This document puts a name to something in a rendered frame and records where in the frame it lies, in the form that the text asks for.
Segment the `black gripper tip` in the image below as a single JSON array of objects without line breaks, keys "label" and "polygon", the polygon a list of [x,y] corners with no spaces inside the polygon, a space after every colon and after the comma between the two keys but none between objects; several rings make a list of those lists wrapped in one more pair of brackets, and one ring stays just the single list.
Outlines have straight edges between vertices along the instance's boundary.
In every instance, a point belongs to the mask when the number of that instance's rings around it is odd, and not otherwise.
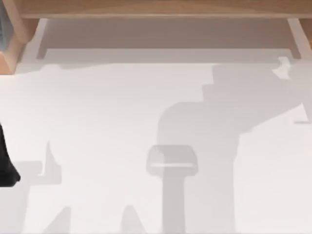
[{"label": "black gripper tip", "polygon": [[0,124],[0,188],[13,187],[17,182],[20,182],[20,179],[20,174],[9,157],[3,128]]}]

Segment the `pale wooden drawer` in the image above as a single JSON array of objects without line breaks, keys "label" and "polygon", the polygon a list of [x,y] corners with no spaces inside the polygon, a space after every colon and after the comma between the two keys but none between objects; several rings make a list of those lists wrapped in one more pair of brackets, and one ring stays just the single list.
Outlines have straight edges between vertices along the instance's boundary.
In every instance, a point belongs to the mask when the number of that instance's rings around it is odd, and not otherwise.
[{"label": "pale wooden drawer", "polygon": [[15,72],[24,46],[34,37],[38,19],[23,16],[23,0],[0,0],[0,75]]}]

